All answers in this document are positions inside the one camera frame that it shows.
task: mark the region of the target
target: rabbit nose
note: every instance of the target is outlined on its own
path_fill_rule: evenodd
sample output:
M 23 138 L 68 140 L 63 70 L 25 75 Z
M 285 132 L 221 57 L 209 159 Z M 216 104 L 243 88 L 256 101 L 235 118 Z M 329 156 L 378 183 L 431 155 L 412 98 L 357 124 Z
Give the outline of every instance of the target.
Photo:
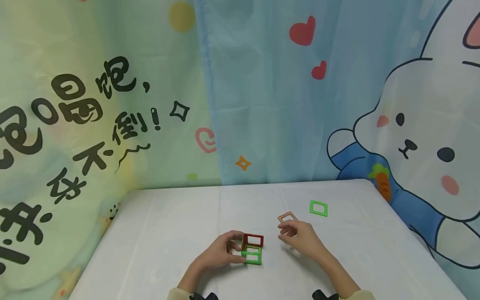
M 416 150 L 418 147 L 417 147 L 417 144 L 415 144 L 414 142 L 412 142 L 411 140 L 409 139 L 406 139 L 405 140 L 405 147 L 407 147 L 408 149 L 410 150 Z

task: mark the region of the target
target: green square frame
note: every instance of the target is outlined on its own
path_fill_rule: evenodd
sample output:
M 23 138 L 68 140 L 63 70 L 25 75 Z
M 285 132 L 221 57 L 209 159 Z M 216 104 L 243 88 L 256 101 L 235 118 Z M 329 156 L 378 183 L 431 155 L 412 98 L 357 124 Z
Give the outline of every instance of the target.
M 259 254 L 262 254 L 262 247 L 252 246 L 252 245 L 249 245 L 249 244 L 245 244 L 245 246 L 244 246 L 243 249 L 242 249 L 242 252 L 246 252 L 246 253 L 256 253 L 256 252 L 247 251 L 247 248 L 258 249 L 258 253 L 259 253 Z
M 258 252 L 245 252 L 245 251 L 242 251 L 241 252 L 241 255 L 243 257 L 247 257 L 247 254 L 250 254 L 250 255 L 255 255 L 258 257 L 258 260 L 254 261 L 254 260 L 250 260 L 250 259 L 247 259 L 245 261 L 246 264 L 256 264 L 256 265 L 261 265 L 262 264 L 262 254 L 261 253 L 258 253 Z
M 314 204 L 318 204 L 318 205 L 321 205 L 324 207 L 324 212 L 321 213 L 321 212 L 317 212 L 315 210 L 313 210 L 313 205 Z M 324 217 L 327 217 L 328 216 L 328 205 L 327 203 L 323 203 L 323 202 L 318 202 L 318 201 L 315 201 L 315 200 L 312 200 L 310 201 L 310 212 L 312 214 L 316 214 L 316 215 L 319 215 L 319 216 L 324 216 Z

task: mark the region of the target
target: rabbit eye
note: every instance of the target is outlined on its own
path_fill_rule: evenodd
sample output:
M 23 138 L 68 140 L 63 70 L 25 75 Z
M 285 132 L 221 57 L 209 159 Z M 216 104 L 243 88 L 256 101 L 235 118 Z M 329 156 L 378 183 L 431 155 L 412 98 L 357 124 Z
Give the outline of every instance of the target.
M 403 123 L 405 122 L 405 116 L 404 116 L 402 113 L 399 113 L 399 114 L 395 117 L 395 121 L 396 121 L 396 123 L 397 123 L 399 126 L 402 126 Z
M 437 151 L 437 156 L 442 161 L 448 163 L 455 158 L 455 151 L 452 148 L 445 147 Z

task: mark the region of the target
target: red square frame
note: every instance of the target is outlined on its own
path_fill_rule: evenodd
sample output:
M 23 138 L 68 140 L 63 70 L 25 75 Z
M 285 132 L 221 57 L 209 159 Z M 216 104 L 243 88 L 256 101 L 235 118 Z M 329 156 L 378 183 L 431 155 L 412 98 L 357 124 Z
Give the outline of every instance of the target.
M 260 244 L 251 244 L 251 243 L 248 243 L 248 237 L 260 238 Z M 263 235 L 257 235 L 257 234 L 251 234 L 251 233 L 244 233 L 244 234 L 243 234 L 243 242 L 242 242 L 242 250 L 243 250 L 243 247 L 244 247 L 245 245 L 263 247 L 263 246 L 264 246 L 264 236 L 263 236 Z

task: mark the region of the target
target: finger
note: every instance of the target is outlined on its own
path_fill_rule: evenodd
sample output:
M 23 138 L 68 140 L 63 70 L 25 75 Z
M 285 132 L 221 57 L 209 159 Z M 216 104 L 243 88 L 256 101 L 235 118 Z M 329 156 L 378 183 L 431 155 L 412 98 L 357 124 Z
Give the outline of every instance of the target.
M 293 246 L 292 243 L 295 238 L 289 237 L 288 235 L 285 235 L 285 234 L 279 234 L 278 239 L 284 243 L 287 243 L 290 246 Z
M 231 264 L 243 264 L 246 261 L 245 257 L 240 255 L 229 255 L 228 262 Z
M 235 243 L 234 241 L 232 241 L 232 240 L 229 240 L 229 241 L 227 242 L 227 249 L 228 249 L 228 250 L 235 249 L 235 250 L 237 250 L 237 251 L 241 251 L 241 247 L 240 247 L 237 243 Z
M 243 238 L 243 232 L 230 230 L 229 232 L 222 234 L 222 236 L 225 240 L 241 240 Z
M 280 230 L 280 234 L 286 234 L 287 232 L 297 233 L 297 230 L 295 228 L 292 228 L 292 227 L 285 227 L 285 228 L 282 228 L 282 230 Z
M 241 251 L 241 247 L 237 243 L 232 242 L 232 241 L 230 241 L 230 248 L 233 248 L 237 251 Z
M 284 222 L 278 224 L 278 228 L 292 227 L 294 229 L 298 229 L 298 224 L 299 224 L 298 221 L 287 220 L 287 221 L 284 221 Z

